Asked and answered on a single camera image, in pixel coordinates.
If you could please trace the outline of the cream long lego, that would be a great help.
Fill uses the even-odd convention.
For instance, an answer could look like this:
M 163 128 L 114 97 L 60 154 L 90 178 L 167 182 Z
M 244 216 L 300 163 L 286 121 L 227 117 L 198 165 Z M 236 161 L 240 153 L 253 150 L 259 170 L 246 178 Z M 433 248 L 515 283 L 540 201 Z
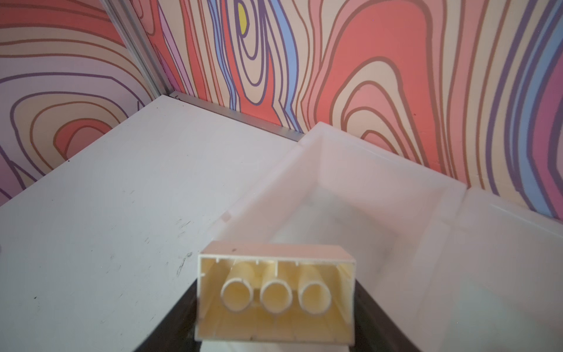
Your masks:
M 213 241 L 198 257 L 195 338 L 353 346 L 355 287 L 340 246 Z

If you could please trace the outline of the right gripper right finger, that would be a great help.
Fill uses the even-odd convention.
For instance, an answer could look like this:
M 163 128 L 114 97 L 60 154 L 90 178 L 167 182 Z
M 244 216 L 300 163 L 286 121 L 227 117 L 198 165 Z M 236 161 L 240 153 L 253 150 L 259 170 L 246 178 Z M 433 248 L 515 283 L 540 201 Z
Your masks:
M 356 281 L 354 293 L 354 351 L 415 351 L 420 349 Z

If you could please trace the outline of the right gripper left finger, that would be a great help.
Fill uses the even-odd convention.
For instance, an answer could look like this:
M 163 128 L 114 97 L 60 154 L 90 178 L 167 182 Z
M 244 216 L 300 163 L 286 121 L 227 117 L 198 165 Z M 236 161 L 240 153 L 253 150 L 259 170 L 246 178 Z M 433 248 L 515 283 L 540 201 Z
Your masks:
M 195 339 L 197 317 L 195 280 L 165 318 L 135 349 L 141 351 L 198 351 Z

